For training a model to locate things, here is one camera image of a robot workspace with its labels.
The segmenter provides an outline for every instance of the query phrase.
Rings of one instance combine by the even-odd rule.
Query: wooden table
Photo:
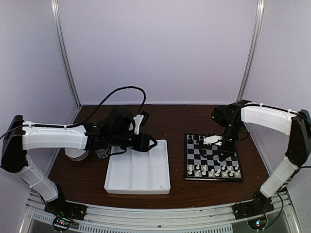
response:
[[[138,106],[119,106],[136,113]],[[85,119],[95,107],[85,106],[76,121]],[[91,119],[97,122],[107,117],[112,106],[102,106]],[[50,173],[66,199],[93,205],[124,208],[184,208],[202,207],[249,200],[268,178],[262,159],[252,141],[238,142],[244,173],[243,182],[184,181],[184,134],[221,134],[224,129],[210,119],[212,105],[145,105],[150,113],[142,132],[168,142],[171,192],[168,195],[117,195],[104,190],[108,159],[99,159],[94,152],[81,161],[71,161],[61,150]]]

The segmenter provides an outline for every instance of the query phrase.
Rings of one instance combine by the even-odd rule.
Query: white chess piece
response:
[[[240,176],[240,175],[241,175],[241,171],[240,171],[240,170],[236,171],[236,172],[235,172],[235,175],[236,175],[236,176]]]

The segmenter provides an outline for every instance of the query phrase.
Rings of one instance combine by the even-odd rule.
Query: plastic tray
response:
[[[171,189],[166,140],[143,153],[127,150],[109,159],[104,188],[113,194],[168,194]],[[112,153],[121,149],[112,148]]]

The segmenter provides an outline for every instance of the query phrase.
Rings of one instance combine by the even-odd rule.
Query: robotic arm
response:
[[[1,165],[8,172],[21,177],[44,199],[47,210],[63,213],[75,219],[83,219],[86,207],[67,202],[57,184],[50,181],[34,164],[28,150],[35,148],[65,148],[65,154],[74,161],[81,161],[90,150],[101,151],[107,157],[111,146],[126,151],[127,148],[147,152],[157,141],[139,129],[149,118],[143,112],[134,116],[131,112],[115,108],[107,119],[98,123],[76,125],[37,124],[15,116],[3,141]]]
[[[308,111],[295,112],[241,100],[230,105],[215,107],[211,118],[225,127],[222,136],[204,139],[204,144],[219,146],[219,160],[236,152],[236,141],[244,123],[258,124],[280,131],[290,137],[285,158],[274,173],[254,194],[254,200],[233,206],[236,219],[260,215],[273,209],[271,197],[299,171],[311,153],[311,119]]]

